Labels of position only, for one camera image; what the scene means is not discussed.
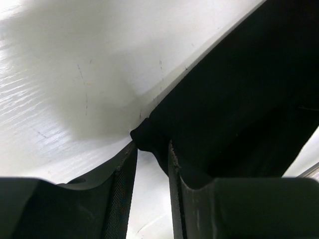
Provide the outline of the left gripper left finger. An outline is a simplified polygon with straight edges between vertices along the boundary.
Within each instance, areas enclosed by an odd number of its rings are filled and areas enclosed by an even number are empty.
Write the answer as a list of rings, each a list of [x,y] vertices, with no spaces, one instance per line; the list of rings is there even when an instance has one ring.
[[[124,239],[137,166],[129,143],[113,158],[65,184],[0,180],[3,239]]]

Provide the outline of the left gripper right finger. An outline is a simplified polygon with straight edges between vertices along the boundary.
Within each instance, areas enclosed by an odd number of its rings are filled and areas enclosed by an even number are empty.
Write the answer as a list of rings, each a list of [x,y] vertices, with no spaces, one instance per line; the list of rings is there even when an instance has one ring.
[[[316,239],[319,184],[311,178],[212,178],[168,147],[176,239]]]

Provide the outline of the black skirt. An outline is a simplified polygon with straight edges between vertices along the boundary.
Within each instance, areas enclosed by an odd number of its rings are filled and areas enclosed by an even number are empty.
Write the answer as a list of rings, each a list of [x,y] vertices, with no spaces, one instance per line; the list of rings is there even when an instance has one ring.
[[[319,125],[319,3],[268,0],[221,40],[131,137],[184,182],[281,177]]]

